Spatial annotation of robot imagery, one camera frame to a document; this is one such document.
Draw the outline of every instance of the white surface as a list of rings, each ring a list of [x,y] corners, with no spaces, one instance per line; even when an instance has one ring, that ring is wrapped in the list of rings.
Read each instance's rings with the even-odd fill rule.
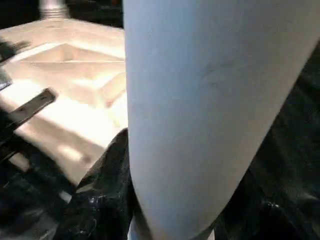
[[[44,88],[58,93],[55,103],[17,132],[78,183],[128,125],[124,31],[63,19],[3,29],[0,35],[13,43],[30,42],[3,66],[13,85],[0,92],[0,104],[13,110]]]
[[[203,240],[320,36],[320,1],[125,0],[124,12],[138,201],[153,240]]]

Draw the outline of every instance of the metal bracket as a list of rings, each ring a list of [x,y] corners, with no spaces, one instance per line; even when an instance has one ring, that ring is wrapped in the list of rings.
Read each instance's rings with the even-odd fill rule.
[[[0,128],[0,145],[11,138],[14,130],[30,120],[35,114],[55,100],[56,95],[54,92],[49,88],[46,88],[42,93],[9,113],[8,118],[10,119],[10,122]]]

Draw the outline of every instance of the metal pipe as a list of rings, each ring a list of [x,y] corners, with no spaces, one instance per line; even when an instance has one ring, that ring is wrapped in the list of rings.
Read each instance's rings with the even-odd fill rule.
[[[320,36],[320,1],[125,0],[124,12],[130,168],[146,220],[136,214],[129,236],[204,240]]]
[[[40,0],[42,19],[64,19],[68,17],[68,8],[64,0]]]

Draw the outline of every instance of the shiny black plastic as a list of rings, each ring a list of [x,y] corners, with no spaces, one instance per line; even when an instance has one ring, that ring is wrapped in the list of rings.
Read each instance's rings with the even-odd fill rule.
[[[316,48],[230,202],[216,240],[320,239],[320,49]]]
[[[126,240],[134,204],[124,129],[80,182],[54,240]]]

